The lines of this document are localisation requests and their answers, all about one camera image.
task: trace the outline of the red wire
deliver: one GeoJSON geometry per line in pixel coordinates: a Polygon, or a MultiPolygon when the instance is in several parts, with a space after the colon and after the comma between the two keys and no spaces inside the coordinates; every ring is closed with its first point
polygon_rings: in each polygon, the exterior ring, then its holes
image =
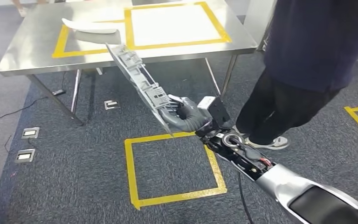
{"type": "Polygon", "coordinates": [[[268,167],[272,166],[272,164],[271,164],[271,162],[270,162],[269,160],[267,160],[267,159],[265,159],[265,158],[260,158],[260,160],[261,160],[262,162],[264,162],[264,164],[267,165],[268,167]]]}

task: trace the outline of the floor socket cover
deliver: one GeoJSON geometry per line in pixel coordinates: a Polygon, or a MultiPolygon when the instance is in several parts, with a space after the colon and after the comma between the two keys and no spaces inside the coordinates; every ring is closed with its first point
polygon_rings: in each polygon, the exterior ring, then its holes
{"type": "Polygon", "coordinates": [[[21,139],[36,139],[38,137],[38,134],[38,127],[25,128],[24,131],[22,131],[21,139]]]}
{"type": "Polygon", "coordinates": [[[35,156],[35,149],[24,149],[20,150],[17,153],[15,163],[22,163],[22,162],[32,162],[35,156]]]}
{"type": "Polygon", "coordinates": [[[105,110],[120,108],[120,104],[118,103],[118,101],[115,100],[107,100],[104,102],[104,104],[105,104],[105,110]]]}

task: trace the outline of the black cable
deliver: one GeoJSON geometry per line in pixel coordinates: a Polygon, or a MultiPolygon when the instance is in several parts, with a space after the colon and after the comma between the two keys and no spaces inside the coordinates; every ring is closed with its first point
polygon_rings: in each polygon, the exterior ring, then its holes
{"type": "Polygon", "coordinates": [[[62,75],[62,81],[61,81],[61,89],[64,89],[64,78],[65,78],[65,74],[67,74],[67,72],[65,71],[64,74],[62,75]]]}
{"type": "Polygon", "coordinates": [[[5,143],[5,145],[4,145],[5,150],[6,150],[7,153],[9,153],[9,150],[6,148],[6,145],[7,145],[7,143],[9,142],[9,140],[10,140],[11,137],[12,137],[12,135],[9,136],[9,138],[6,140],[6,143],[5,143]]]}
{"type": "Polygon", "coordinates": [[[34,105],[38,100],[41,100],[41,99],[44,99],[44,98],[47,98],[47,97],[42,97],[42,98],[36,99],[36,100],[34,100],[30,105],[28,105],[28,106],[26,106],[26,107],[23,107],[23,108],[21,108],[21,109],[19,109],[19,110],[16,110],[16,111],[14,111],[14,112],[7,113],[7,114],[4,114],[4,115],[0,116],[0,119],[3,118],[3,117],[5,117],[5,116],[7,116],[7,115],[11,115],[11,114],[17,113],[17,112],[19,112],[19,111],[25,110],[25,109],[27,109],[27,108],[30,108],[30,107],[31,107],[32,105],[34,105]]]}
{"type": "Polygon", "coordinates": [[[243,208],[245,209],[245,213],[246,213],[246,216],[248,217],[249,223],[255,224],[252,220],[252,217],[250,216],[248,207],[246,206],[246,203],[245,203],[245,198],[244,198],[243,192],[242,192],[242,183],[241,183],[241,173],[240,172],[238,172],[238,186],[240,187],[240,195],[241,195],[242,205],[243,205],[243,208]]]}
{"type": "Polygon", "coordinates": [[[30,142],[30,138],[28,138],[28,144],[29,144],[30,146],[32,146],[33,149],[36,149],[36,146],[35,146],[34,144],[32,144],[32,142],[30,142]]]}

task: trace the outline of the dark blue shirt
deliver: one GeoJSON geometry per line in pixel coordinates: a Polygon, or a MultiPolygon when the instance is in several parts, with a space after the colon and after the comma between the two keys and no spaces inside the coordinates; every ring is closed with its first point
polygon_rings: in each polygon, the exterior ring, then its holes
{"type": "Polygon", "coordinates": [[[278,0],[265,55],[276,80],[312,91],[346,87],[358,59],[358,0],[278,0]]]}

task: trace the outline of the person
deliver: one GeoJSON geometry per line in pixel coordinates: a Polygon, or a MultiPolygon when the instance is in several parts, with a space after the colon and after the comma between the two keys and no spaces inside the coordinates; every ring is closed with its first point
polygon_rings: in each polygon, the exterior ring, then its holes
{"type": "MultiPolygon", "coordinates": [[[[38,0],[38,4],[47,4],[47,0],[38,0]]],[[[25,8],[20,3],[20,0],[12,0],[12,3],[16,6],[17,10],[20,13],[21,17],[25,17],[27,15],[28,8],[25,8]]]]}
{"type": "Polygon", "coordinates": [[[308,123],[352,79],[358,0],[277,0],[264,72],[235,123],[255,148],[283,149],[281,135],[308,123]]]}

